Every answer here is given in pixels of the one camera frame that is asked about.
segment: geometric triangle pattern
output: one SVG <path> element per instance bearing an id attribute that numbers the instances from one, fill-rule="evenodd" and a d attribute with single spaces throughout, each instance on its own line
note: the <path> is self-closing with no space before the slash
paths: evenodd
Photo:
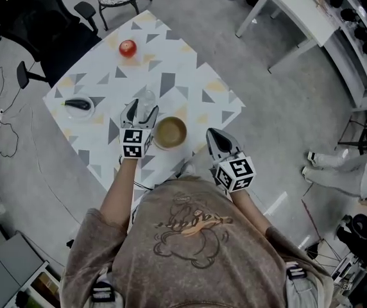
<path id="1" fill-rule="evenodd" d="M 181 35 L 178 28 L 170 29 L 146 10 L 90 49 L 44 97 L 68 143 L 106 190 L 119 170 L 120 115 L 133 99 L 139 98 L 142 108 L 142 99 L 152 91 L 155 101 L 148 101 L 145 110 L 156 104 L 160 109 L 157 121 L 175 116 L 187 129 L 182 145 L 162 150 L 154 141 L 137 164 L 135 181 L 149 188 L 179 172 L 193 153 L 205 149 L 208 128 L 221 130 L 244 107 L 201 58 L 208 55 L 197 53 Z M 119 53 L 120 42 L 128 39 L 137 44 L 137 53 L 131 58 Z M 82 121 L 69 118 L 61 104 L 74 96 L 90 97 L 96 107 L 90 117 Z M 134 187 L 135 198 L 145 192 Z"/>

